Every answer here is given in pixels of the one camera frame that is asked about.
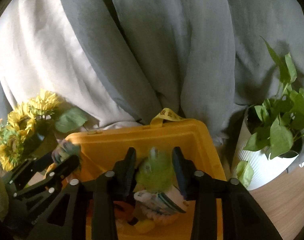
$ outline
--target potted plant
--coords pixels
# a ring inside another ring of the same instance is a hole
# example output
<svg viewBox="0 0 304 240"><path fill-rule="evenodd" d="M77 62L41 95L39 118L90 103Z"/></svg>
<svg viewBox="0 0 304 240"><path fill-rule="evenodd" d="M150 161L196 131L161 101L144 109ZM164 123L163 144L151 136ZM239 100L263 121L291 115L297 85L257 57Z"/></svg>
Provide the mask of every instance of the potted plant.
<svg viewBox="0 0 304 240"><path fill-rule="evenodd" d="M248 190L280 175L300 153L304 136L304 89L295 91L291 86L297 77L291 55L279 57L264 42L278 66L280 84L275 96L245 113L232 173Z"/></svg>

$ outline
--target artificial sunflower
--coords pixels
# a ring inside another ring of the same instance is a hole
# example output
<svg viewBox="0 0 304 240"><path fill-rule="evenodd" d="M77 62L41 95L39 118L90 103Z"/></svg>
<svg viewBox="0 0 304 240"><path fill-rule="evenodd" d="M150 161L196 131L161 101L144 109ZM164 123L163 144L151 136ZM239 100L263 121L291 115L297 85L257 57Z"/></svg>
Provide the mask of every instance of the artificial sunflower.
<svg viewBox="0 0 304 240"><path fill-rule="evenodd" d="M6 148L7 148L6 145L4 144L0 145L0 162L3 170L11 171L14 168L14 166L11 163L10 158L6 154Z"/></svg>
<svg viewBox="0 0 304 240"><path fill-rule="evenodd" d="M6 144L6 153L9 157L9 162L15 167L17 166L21 160L24 158L24 142L25 137L18 135L12 135L9 137L9 140Z"/></svg>
<svg viewBox="0 0 304 240"><path fill-rule="evenodd" d="M43 116L53 114L54 109L61 104L61 101L56 93L41 89L40 95L36 98L31 98L28 104L30 105L31 113Z"/></svg>
<svg viewBox="0 0 304 240"><path fill-rule="evenodd" d="M3 123L0 123L0 145L6 144L9 137L16 133L17 132L10 124L4 125Z"/></svg>
<svg viewBox="0 0 304 240"><path fill-rule="evenodd" d="M16 132L26 138L34 132L36 120L30 111L29 105L23 102L21 105L18 104L14 110L8 114L8 123Z"/></svg>

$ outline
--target gray curtain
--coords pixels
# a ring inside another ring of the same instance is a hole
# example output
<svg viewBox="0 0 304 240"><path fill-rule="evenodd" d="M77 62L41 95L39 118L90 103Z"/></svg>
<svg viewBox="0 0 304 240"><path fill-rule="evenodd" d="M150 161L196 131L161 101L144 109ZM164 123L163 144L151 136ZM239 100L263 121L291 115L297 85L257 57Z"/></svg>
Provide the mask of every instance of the gray curtain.
<svg viewBox="0 0 304 240"><path fill-rule="evenodd" d="M205 122L216 144L237 134L236 113L277 90L260 35L278 53L291 52L294 85L304 87L304 15L296 0L112 0L115 8L61 1L110 96L145 123L162 107L181 108Z"/></svg>

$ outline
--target wooden floor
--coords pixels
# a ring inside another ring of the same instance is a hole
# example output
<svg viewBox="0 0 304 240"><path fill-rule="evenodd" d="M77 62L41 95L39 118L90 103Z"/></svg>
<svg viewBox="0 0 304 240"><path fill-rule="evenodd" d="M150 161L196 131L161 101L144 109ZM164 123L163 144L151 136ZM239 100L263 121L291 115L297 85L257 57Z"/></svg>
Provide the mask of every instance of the wooden floor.
<svg viewBox="0 0 304 240"><path fill-rule="evenodd" d="M294 240L304 226L304 168L298 167L289 174L283 172L250 193L274 223L283 240Z"/></svg>

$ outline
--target metal bolt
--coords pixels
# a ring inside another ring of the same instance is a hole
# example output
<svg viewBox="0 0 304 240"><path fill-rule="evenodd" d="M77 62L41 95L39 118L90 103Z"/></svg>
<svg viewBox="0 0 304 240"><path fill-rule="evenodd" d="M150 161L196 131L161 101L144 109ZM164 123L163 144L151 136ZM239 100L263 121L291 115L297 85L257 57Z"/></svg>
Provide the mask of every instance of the metal bolt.
<svg viewBox="0 0 304 240"><path fill-rule="evenodd" d="M236 179L236 178L232 178L232 179L230 180L230 182L231 182L231 184L233 184L233 185L238 185L238 184L239 184L239 180Z"/></svg>
<svg viewBox="0 0 304 240"><path fill-rule="evenodd" d="M72 186L75 186L75 185L78 185L78 184L79 184L79 180L78 179L72 179L70 181L70 185L72 185Z"/></svg>
<svg viewBox="0 0 304 240"><path fill-rule="evenodd" d="M114 177L114 175L115 175L115 172L114 172L114 171L107 171L107 172L105 173L105 176L108 177L108 178Z"/></svg>
<svg viewBox="0 0 304 240"><path fill-rule="evenodd" d="M196 172L194 172L194 176L202 177L202 176L204 176L204 172L203 171L196 171Z"/></svg>

